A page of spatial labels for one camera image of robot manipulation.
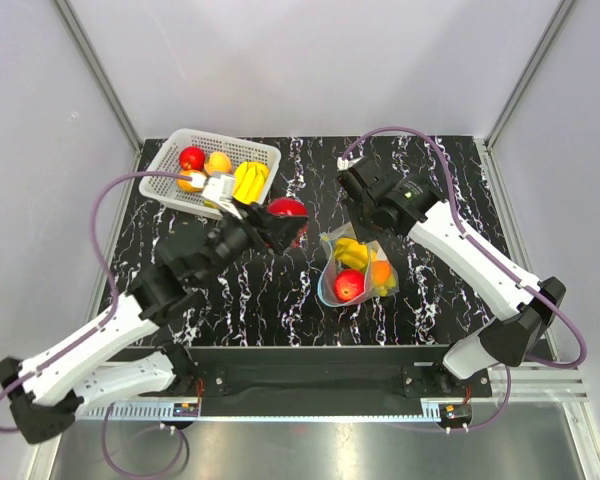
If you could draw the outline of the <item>clear zip top bag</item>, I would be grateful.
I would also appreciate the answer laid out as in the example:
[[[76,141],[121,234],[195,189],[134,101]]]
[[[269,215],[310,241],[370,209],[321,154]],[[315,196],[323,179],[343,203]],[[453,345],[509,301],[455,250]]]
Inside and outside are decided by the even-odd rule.
[[[358,305],[372,298],[396,294],[398,274],[377,240],[363,242],[347,223],[320,234],[327,262],[317,294],[327,307]]]

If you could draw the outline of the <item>orange green mango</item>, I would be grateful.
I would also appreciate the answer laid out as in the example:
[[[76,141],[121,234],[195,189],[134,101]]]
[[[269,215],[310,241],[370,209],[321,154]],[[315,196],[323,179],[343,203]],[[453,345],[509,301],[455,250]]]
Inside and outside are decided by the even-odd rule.
[[[396,283],[393,268],[387,260],[371,263],[371,284],[379,296],[388,296],[396,288]]]

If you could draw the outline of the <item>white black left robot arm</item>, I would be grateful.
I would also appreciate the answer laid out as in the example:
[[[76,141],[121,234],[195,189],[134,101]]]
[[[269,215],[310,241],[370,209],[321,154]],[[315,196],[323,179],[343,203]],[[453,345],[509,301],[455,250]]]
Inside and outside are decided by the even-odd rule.
[[[239,204],[210,231],[180,223],[156,246],[154,264],[91,322],[45,352],[0,361],[14,431],[30,445],[66,431],[85,412],[145,393],[188,394],[197,368],[186,350],[163,345],[122,366],[101,366],[129,344],[179,318],[203,288],[246,251],[283,254],[306,231],[306,207],[291,198]]]

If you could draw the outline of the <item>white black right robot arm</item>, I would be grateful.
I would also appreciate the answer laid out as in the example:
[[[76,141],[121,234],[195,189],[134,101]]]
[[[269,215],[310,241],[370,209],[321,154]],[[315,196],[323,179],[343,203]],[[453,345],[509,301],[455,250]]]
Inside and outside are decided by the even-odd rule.
[[[565,294],[555,277],[540,280],[513,263],[465,220],[455,220],[444,194],[422,175],[384,173],[370,160],[338,162],[344,204],[359,239],[403,235],[435,254],[487,304],[494,320],[452,344],[434,384],[446,396],[466,389],[478,371],[517,367],[554,319]]]

